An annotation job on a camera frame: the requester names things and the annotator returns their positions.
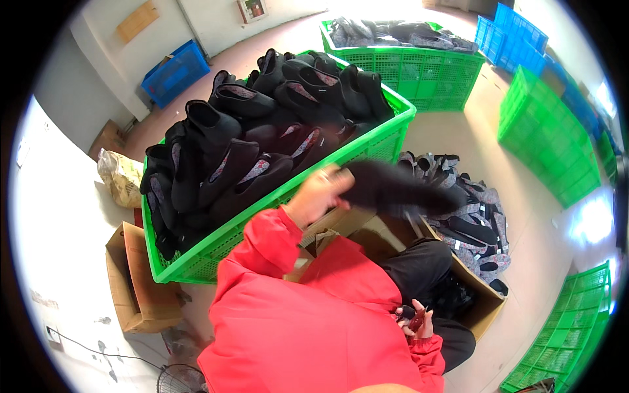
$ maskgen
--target floor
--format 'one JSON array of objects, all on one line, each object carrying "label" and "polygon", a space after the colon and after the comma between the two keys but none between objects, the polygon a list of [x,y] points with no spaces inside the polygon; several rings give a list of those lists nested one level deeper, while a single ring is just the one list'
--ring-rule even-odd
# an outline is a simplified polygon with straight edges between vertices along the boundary
[{"label": "floor", "polygon": [[[447,26],[455,34],[473,39],[476,15],[455,9],[438,12],[418,9],[418,19]],[[256,59],[268,48],[298,53],[321,50],[317,22],[333,16],[319,14],[292,21],[253,36],[225,50],[212,59],[210,74],[190,87],[162,110],[154,111],[134,127],[127,155],[143,160],[144,150],[158,143],[173,122],[186,117],[185,103],[206,99],[214,75],[221,69],[237,77],[246,77]],[[408,128],[403,150],[415,154],[433,152],[460,156],[460,172],[472,180],[485,180],[497,188],[506,217],[512,263],[503,275],[509,287],[508,300],[498,318],[478,342],[473,356],[445,375],[445,391],[490,393],[519,362],[557,298],[566,274],[597,265],[610,255],[611,235],[597,244],[575,240],[580,209],[596,198],[608,200],[610,189],[602,188],[586,200],[563,211],[560,204],[537,178],[496,141],[499,104],[508,89],[490,66],[483,65],[474,90],[463,113],[420,113]],[[587,258],[577,258],[587,251]],[[201,338],[210,340],[212,329],[207,309],[215,288],[213,285],[183,285],[193,301],[184,314],[195,325]]]}]

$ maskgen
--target white wall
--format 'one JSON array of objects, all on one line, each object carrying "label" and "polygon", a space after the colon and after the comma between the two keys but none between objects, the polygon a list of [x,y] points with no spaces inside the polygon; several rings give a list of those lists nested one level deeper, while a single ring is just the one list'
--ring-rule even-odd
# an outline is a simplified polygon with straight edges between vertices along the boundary
[{"label": "white wall", "polygon": [[133,115],[114,96],[87,61],[69,29],[63,29],[43,66],[35,96],[51,120],[83,152],[107,120],[121,128]]},{"label": "white wall", "polygon": [[513,8],[548,36],[548,45],[572,77],[594,93],[604,74],[589,39],[557,0],[516,0]]},{"label": "white wall", "polygon": [[[153,0],[159,18],[124,44],[116,27],[145,1],[91,0],[82,10],[94,36],[134,90],[164,56],[193,38],[175,0]],[[212,1],[204,3],[212,8]]]},{"label": "white wall", "polygon": [[246,24],[235,0],[182,0],[209,56],[266,29],[324,11],[324,0],[265,0],[268,16]]},{"label": "white wall", "polygon": [[[30,151],[21,168],[14,154],[9,163],[9,233],[24,302],[43,347],[74,391],[155,392],[159,371],[140,360],[105,358],[65,339],[62,350],[54,350],[44,339],[45,319],[88,348],[98,350],[100,340],[106,353],[167,363],[160,335],[122,333],[111,298],[104,245],[122,220],[133,222],[132,211],[113,202],[96,162],[35,98],[17,139],[22,136]],[[31,292],[43,301],[34,301]],[[111,323],[97,322],[104,317]]]}]

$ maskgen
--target wooden board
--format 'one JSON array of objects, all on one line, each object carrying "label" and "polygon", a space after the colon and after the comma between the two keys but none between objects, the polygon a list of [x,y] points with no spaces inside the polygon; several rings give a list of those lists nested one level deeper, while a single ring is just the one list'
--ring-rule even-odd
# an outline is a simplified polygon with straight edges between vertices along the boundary
[{"label": "wooden board", "polygon": [[148,0],[127,16],[126,19],[116,27],[116,32],[118,32],[118,35],[124,43],[128,43],[157,18],[159,18],[157,8],[153,5],[152,0]]}]

